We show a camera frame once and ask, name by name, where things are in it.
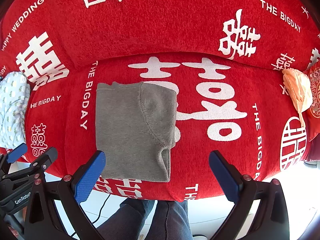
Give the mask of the grey knit sweater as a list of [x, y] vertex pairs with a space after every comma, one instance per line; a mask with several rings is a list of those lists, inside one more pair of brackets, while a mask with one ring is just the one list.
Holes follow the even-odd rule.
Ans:
[[151, 83], [99, 83], [96, 147], [106, 155], [104, 179], [169, 182], [177, 94]]

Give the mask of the white floral cloth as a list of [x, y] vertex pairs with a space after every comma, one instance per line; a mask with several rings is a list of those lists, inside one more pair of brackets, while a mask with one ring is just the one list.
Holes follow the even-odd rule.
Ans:
[[14, 149], [25, 139], [25, 113], [30, 85], [22, 72], [10, 72], [1, 81], [1, 148]]

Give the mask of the red patterned pillow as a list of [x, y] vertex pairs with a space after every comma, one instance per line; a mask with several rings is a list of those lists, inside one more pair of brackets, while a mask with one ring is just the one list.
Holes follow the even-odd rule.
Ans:
[[306, 123], [308, 145], [305, 161], [319, 161], [319, 61], [308, 71], [312, 92], [312, 104], [303, 113]]

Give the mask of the orange folded garment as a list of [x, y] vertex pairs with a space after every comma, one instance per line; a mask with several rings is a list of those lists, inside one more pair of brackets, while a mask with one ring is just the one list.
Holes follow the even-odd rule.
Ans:
[[305, 127], [303, 112], [312, 105], [313, 96], [311, 91], [310, 79], [303, 72], [289, 68], [282, 70], [283, 82], [299, 115], [302, 127]]

